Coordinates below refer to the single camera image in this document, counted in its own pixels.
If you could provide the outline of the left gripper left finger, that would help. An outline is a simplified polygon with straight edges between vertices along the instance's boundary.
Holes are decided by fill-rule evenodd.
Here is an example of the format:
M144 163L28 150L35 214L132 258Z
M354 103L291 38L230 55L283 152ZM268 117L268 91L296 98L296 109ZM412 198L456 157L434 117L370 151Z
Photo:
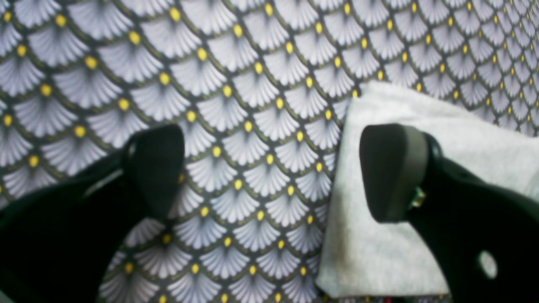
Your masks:
M134 133L118 151L1 209L1 292L13 303L94 303L110 261L143 219L179 193L177 124Z

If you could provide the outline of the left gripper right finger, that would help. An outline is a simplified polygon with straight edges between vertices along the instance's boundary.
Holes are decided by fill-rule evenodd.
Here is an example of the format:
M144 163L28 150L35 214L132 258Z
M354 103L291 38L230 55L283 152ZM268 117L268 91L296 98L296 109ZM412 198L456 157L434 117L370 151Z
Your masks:
M537 303L536 201L482 180L412 126L367 126L359 159L370 214L412 226L455 303Z

